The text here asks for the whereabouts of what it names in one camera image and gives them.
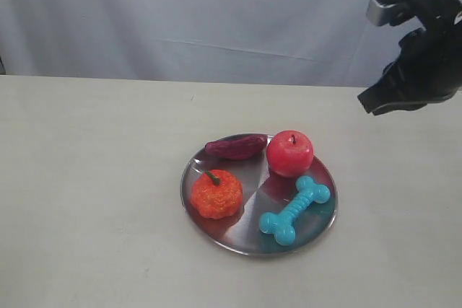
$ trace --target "table surface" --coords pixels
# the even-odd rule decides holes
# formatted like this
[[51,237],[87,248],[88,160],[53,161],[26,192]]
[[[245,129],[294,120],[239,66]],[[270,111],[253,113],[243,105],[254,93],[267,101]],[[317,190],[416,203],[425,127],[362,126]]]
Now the table surface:
[[[373,117],[360,91],[3,76],[0,307],[460,307],[462,95]],[[334,176],[333,229],[273,260],[203,238],[189,158],[288,128]]]

